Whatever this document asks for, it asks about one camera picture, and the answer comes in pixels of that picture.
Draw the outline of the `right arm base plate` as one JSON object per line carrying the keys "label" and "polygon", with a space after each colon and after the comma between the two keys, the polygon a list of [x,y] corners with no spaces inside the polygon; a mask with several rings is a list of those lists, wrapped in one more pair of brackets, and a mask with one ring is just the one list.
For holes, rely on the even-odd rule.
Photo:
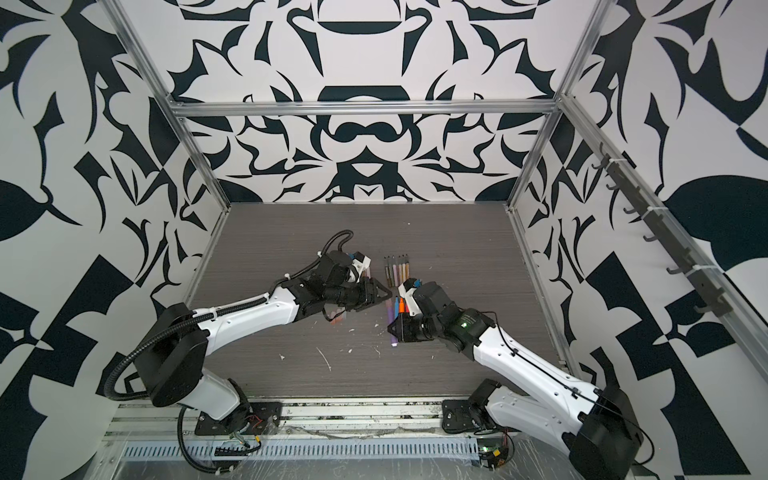
{"label": "right arm base plate", "polygon": [[447,434],[483,434],[497,429],[485,408],[471,400],[443,400],[441,408],[441,429]]}

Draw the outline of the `green marker pen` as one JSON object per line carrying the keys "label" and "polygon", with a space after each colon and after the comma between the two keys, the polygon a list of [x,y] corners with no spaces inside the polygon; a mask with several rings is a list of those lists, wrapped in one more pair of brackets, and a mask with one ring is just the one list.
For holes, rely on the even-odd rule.
{"label": "green marker pen", "polygon": [[392,287],[396,287],[394,285],[394,278],[393,278],[393,262],[392,262],[392,257],[393,256],[390,256],[388,259],[389,259],[389,265],[390,265],[390,271],[391,271]]}

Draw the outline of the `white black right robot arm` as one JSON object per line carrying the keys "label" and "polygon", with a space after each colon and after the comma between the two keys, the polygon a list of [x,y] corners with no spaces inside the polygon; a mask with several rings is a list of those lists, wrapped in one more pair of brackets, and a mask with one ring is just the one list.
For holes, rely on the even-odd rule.
{"label": "white black right robot arm", "polygon": [[499,428],[512,428],[568,456],[585,479],[624,479],[648,442],[628,395],[569,374],[514,340],[496,313],[463,308],[435,282],[398,288],[407,311],[389,325],[401,343],[439,340],[519,389],[485,381],[472,400]]}

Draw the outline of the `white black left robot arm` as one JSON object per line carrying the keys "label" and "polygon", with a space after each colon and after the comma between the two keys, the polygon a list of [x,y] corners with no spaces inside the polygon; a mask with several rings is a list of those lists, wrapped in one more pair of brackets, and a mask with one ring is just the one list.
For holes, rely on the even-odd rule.
{"label": "white black left robot arm", "polygon": [[234,380],[209,371],[206,359],[255,333],[324,314],[328,305],[345,314],[391,299],[391,290],[369,275],[370,258],[344,251],[353,236],[351,230],[335,233],[309,265],[276,280],[263,294],[211,308],[191,310],[183,303],[168,307],[108,374],[105,396],[116,402],[149,399],[156,407],[179,406],[177,442],[187,464],[201,473],[221,475],[227,469],[219,462],[202,464],[190,454],[183,427],[189,410],[212,421],[216,434],[239,441],[241,454],[258,452],[260,440],[244,437],[257,421],[252,404]]}

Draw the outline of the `purple marker pen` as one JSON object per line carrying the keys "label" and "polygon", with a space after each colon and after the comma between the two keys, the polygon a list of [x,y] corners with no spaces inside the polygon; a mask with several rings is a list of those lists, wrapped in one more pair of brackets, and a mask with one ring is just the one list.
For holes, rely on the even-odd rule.
{"label": "purple marker pen", "polygon": [[[387,326],[390,326],[396,319],[397,310],[394,305],[394,300],[392,298],[389,298],[385,302],[385,308],[387,313]],[[398,340],[393,334],[389,334],[390,336],[390,344],[392,347],[398,346]]]}

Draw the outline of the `dark brown marker pen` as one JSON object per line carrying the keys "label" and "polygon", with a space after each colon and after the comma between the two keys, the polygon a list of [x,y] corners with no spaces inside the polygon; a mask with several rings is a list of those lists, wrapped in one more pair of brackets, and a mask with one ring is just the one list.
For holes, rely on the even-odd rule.
{"label": "dark brown marker pen", "polygon": [[390,271],[389,259],[387,256],[384,257],[384,267],[385,267],[385,276],[387,279],[387,285],[388,287],[392,287],[391,271]]}

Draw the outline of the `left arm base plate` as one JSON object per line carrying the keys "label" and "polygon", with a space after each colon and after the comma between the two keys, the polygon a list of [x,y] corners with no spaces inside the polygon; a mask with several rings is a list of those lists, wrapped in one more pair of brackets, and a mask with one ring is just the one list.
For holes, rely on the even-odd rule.
{"label": "left arm base plate", "polygon": [[259,435],[280,424],[283,404],[278,401],[251,402],[241,405],[228,416],[215,420],[205,413],[198,416],[194,433],[197,436],[221,436],[233,433]]}

